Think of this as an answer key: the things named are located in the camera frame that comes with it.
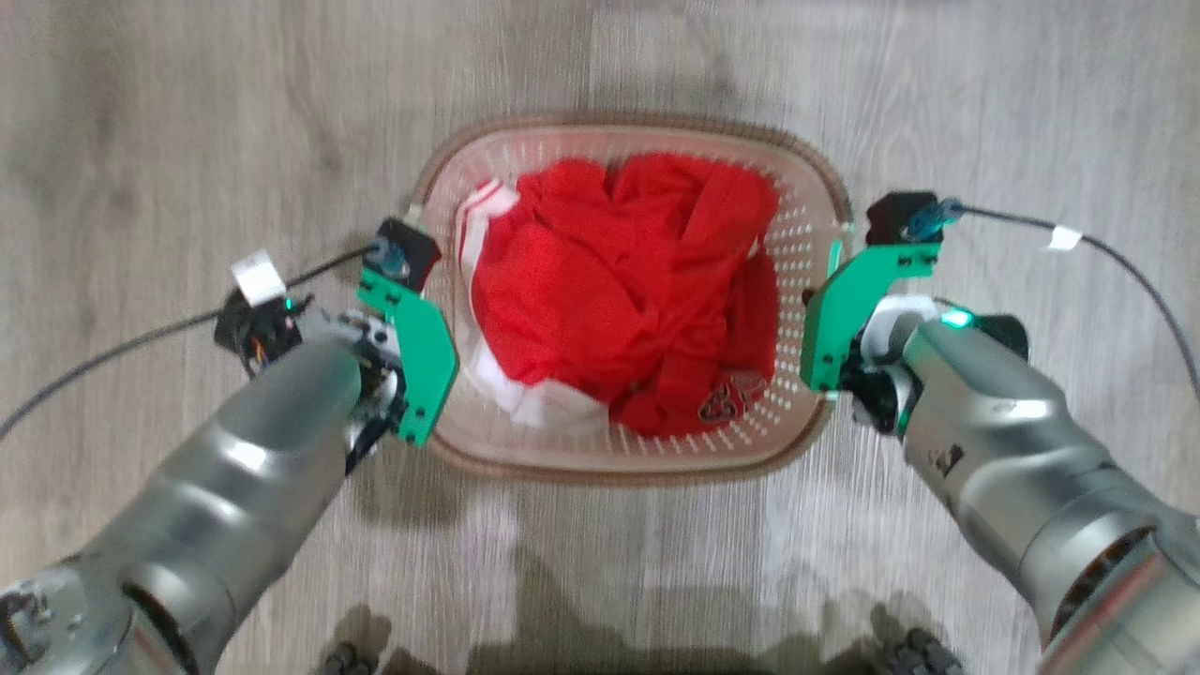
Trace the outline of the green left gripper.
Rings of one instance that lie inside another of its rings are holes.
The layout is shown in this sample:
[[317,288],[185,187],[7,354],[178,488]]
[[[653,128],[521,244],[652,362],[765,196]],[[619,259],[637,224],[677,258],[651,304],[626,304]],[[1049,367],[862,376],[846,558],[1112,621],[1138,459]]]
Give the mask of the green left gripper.
[[436,430],[458,375],[458,350],[442,307],[368,265],[361,273],[359,300],[382,316],[396,334],[398,392],[404,405],[396,436],[424,447]]

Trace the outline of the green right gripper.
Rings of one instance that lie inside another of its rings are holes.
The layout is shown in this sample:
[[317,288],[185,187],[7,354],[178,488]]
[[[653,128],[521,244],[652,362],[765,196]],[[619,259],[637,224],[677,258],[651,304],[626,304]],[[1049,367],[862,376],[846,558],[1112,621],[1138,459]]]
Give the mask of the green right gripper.
[[865,247],[839,265],[806,303],[799,380],[815,393],[841,389],[841,368],[851,344],[892,286],[908,277],[932,277],[942,244]]

